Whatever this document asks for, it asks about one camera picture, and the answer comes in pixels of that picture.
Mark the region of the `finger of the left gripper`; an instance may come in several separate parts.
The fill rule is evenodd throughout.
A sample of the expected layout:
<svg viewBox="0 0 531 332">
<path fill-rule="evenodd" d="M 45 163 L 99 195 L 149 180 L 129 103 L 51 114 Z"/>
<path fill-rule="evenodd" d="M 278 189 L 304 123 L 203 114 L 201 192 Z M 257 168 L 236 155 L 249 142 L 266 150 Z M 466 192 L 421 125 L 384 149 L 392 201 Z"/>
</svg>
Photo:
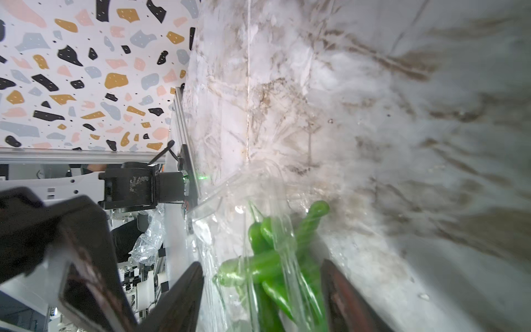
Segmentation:
<svg viewBox="0 0 531 332">
<path fill-rule="evenodd" d="M 87 331 L 134 331 L 137 321 L 121 286 L 109 235 L 91 240 L 64 232 L 60 237 L 66 271 L 59 307 Z"/>
</svg>

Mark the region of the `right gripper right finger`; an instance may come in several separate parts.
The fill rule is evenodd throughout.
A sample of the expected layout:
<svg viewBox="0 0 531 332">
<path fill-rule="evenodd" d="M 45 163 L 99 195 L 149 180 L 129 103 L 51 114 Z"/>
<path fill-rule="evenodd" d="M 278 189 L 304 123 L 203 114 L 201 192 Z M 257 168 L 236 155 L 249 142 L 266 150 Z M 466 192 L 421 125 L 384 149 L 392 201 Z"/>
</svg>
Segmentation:
<svg viewBox="0 0 531 332">
<path fill-rule="evenodd" d="M 393 331 L 331 260 L 322 262 L 321 283 L 329 331 Z"/>
</svg>

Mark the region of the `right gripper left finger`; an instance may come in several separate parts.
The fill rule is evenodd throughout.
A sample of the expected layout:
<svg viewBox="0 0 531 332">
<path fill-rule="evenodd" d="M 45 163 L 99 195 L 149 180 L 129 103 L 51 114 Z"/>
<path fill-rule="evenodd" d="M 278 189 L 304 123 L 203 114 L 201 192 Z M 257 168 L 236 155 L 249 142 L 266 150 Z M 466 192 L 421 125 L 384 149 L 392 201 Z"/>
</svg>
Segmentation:
<svg viewBox="0 0 531 332">
<path fill-rule="evenodd" d="M 195 261 L 163 296 L 137 331 L 196 331 L 204 286 L 202 265 Z"/>
</svg>

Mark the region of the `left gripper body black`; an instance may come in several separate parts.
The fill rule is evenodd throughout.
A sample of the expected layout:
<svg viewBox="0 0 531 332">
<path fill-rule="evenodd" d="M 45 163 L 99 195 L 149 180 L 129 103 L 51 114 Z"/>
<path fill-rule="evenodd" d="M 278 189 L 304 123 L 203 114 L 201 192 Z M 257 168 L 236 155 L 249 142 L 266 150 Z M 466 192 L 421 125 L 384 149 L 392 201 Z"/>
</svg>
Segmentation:
<svg viewBox="0 0 531 332">
<path fill-rule="evenodd" d="M 48 245 L 64 235 L 76 254 L 99 270 L 112 267 L 112 236 L 106 213 L 88 196 L 51 206 L 29 188 L 1 192 L 1 282 L 41 264 Z"/>
</svg>

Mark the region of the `green peppers from container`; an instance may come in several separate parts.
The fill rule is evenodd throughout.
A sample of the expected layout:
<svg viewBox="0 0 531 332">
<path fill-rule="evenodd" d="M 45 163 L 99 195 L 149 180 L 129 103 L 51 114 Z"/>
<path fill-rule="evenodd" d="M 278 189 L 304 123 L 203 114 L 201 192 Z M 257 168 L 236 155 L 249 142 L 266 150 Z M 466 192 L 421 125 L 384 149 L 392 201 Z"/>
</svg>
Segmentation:
<svg viewBox="0 0 531 332">
<path fill-rule="evenodd" d="M 302 306 L 309 311 L 304 318 L 316 331 L 328 331 L 329 328 L 319 267 L 308 254 L 308 245 L 313 240 L 322 217 L 329 211 L 327 202 L 314 202 L 295 230 L 295 256 L 299 266 L 297 281 L 300 283 Z M 214 275 L 213 281 L 220 286 L 234 287 L 242 298 L 254 293 L 260 330 L 284 331 L 280 314 L 294 320 L 297 306 L 290 299 L 281 255 L 273 248 L 272 218 L 266 217 L 251 225 L 248 238 L 253 255 L 225 261 Z"/>
</svg>

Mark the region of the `clear container peppers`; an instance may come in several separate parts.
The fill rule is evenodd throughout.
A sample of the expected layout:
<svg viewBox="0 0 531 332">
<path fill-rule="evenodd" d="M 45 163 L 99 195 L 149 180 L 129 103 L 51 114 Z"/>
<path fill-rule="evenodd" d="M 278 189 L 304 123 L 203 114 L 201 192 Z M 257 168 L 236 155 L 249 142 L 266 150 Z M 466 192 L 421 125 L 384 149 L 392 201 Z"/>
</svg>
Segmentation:
<svg viewBox="0 0 531 332">
<path fill-rule="evenodd" d="M 194 254 L 205 274 L 199 331 L 261 331 L 254 293 L 242 298 L 234 287 L 220 286 L 213 277 L 225 261 L 253 255 L 249 228 L 266 217 L 272 218 L 273 248 L 281 255 L 290 299 L 297 306 L 294 320 L 280 314 L 284 331 L 316 331 L 304 318 L 309 311 L 302 306 L 295 256 L 295 230 L 313 203 L 294 215 L 279 168 L 262 162 L 239 170 L 188 214 Z"/>
</svg>

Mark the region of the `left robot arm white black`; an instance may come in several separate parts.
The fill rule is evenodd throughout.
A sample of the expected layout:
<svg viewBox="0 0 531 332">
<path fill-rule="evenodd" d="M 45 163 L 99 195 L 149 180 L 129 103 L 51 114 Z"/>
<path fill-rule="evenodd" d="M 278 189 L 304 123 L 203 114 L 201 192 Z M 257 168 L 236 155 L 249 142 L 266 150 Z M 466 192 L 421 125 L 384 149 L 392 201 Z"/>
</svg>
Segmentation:
<svg viewBox="0 0 531 332">
<path fill-rule="evenodd" d="M 1 281 L 48 267 L 48 301 L 90 331 L 134 331 L 106 212 L 148 210 L 163 196 L 155 161 L 103 172 L 1 182 Z"/>
</svg>

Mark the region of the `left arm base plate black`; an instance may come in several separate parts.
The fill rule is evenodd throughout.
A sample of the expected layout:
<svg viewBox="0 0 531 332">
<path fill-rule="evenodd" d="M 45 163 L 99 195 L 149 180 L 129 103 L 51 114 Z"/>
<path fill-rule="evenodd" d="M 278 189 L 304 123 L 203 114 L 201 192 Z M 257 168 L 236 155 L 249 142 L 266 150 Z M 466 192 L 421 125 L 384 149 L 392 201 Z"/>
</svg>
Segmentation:
<svg viewBox="0 0 531 332">
<path fill-rule="evenodd" d="M 181 145 L 178 156 L 178 170 L 183 174 L 184 195 L 183 210 L 188 212 L 198 205 L 199 187 L 197 183 L 196 172 L 192 161 L 192 155 L 186 144 Z"/>
</svg>

